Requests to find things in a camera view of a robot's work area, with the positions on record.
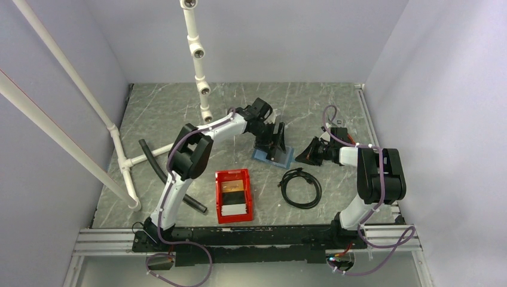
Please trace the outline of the blue card holder wallet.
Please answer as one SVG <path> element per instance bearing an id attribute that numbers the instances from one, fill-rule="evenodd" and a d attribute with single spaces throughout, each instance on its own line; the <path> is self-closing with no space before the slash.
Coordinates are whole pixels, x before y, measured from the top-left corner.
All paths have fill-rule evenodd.
<path id="1" fill-rule="evenodd" d="M 291 163 L 293 162 L 294 158 L 294 149 L 292 147 L 287 146 L 286 152 L 283 151 L 276 151 L 274 153 L 274 157 L 268 157 L 268 154 L 264 151 L 261 151 L 259 149 L 254 149 L 252 154 L 252 159 L 269 164 L 275 167 L 283 168 L 286 170 L 290 169 Z"/>

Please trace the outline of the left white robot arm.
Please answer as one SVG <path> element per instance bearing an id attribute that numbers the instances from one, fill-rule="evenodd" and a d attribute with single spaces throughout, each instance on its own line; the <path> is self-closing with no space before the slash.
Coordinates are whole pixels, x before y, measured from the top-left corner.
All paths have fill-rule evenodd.
<path id="1" fill-rule="evenodd" d="M 143 224 L 148 243 L 156 251 L 171 245 L 179 206 L 193 180 L 206 170 L 213 146 L 244 133 L 255 136 L 254 147 L 265 152 L 267 160 L 275 161 L 287 151 L 284 123 L 276 120 L 274 109 L 259 97 L 244 108 L 231 108 L 212 123 L 183 126 L 169 151 L 161 198 Z"/>

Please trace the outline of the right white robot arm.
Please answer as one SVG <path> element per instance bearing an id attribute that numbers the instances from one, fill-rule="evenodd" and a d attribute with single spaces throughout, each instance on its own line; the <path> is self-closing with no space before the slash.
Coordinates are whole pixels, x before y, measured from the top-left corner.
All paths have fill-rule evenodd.
<path id="1" fill-rule="evenodd" d="M 329 239 L 336 248 L 344 248 L 358 236 L 357 226 L 380 203 L 391 205 L 407 192 L 401 159 L 397 149 L 383 149 L 381 154 L 359 148 L 344 127 L 323 127 L 321 137 L 314 137 L 295 161 L 321 166 L 331 161 L 356 168 L 357 195 L 331 223 Z"/>

